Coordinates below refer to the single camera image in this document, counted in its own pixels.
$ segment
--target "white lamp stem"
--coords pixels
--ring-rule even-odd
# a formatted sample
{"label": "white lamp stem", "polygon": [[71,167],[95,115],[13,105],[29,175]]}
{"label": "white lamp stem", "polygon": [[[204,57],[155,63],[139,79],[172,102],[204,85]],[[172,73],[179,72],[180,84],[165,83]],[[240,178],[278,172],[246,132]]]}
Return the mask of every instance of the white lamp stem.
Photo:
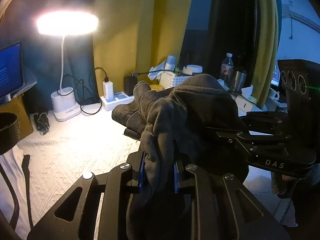
{"label": "white lamp stem", "polygon": [[62,42],[61,42],[61,79],[60,79],[60,93],[62,93],[62,79],[63,79],[63,66],[64,66],[64,57],[63,57],[64,38],[65,38],[65,35],[62,36]]}

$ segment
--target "monitor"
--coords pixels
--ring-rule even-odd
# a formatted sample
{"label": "monitor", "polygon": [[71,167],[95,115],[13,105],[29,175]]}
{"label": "monitor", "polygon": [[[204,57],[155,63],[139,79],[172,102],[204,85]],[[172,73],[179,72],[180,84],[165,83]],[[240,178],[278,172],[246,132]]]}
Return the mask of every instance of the monitor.
{"label": "monitor", "polygon": [[272,75],[272,79],[271,79],[271,85],[274,86],[279,86],[279,82],[280,82],[280,70],[278,67],[278,62],[276,62],[275,64],[275,69],[273,71],[273,75]]}
{"label": "monitor", "polygon": [[0,99],[23,86],[21,42],[0,50]]}

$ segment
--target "white mug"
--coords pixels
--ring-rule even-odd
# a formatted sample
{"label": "white mug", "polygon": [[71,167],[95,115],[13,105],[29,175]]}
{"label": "white mug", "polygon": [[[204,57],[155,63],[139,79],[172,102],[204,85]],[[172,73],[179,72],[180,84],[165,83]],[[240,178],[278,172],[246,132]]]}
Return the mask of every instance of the white mug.
{"label": "white mug", "polygon": [[279,92],[275,91],[274,89],[270,88],[269,89],[269,95],[268,95],[271,99],[278,101],[280,94]]}

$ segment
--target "green curtain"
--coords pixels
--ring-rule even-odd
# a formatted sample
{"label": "green curtain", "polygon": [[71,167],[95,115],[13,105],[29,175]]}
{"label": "green curtain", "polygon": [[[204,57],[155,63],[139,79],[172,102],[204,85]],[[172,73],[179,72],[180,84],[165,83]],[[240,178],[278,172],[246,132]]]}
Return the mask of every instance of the green curtain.
{"label": "green curtain", "polygon": [[[191,0],[96,0],[95,67],[123,91],[123,78],[145,72],[168,55],[179,59]],[[104,73],[96,71],[99,95]]]}
{"label": "green curtain", "polygon": [[279,20],[276,0],[259,0],[259,8],[260,36],[252,78],[253,91],[250,101],[262,109],[268,96],[275,67]]}

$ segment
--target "lamp base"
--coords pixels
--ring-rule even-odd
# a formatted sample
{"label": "lamp base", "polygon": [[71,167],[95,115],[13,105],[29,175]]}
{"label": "lamp base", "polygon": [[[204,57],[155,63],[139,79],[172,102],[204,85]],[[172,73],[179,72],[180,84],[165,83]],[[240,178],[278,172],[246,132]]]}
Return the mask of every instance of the lamp base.
{"label": "lamp base", "polygon": [[80,105],[76,102],[73,88],[66,87],[51,94],[53,113],[58,122],[64,122],[81,113]]}
{"label": "lamp base", "polygon": [[64,122],[64,121],[80,114],[81,108],[80,108],[80,105],[78,103],[76,103],[73,107],[68,108],[62,112],[56,113],[55,111],[53,111],[53,113],[54,113],[54,116],[56,117],[58,122]]}

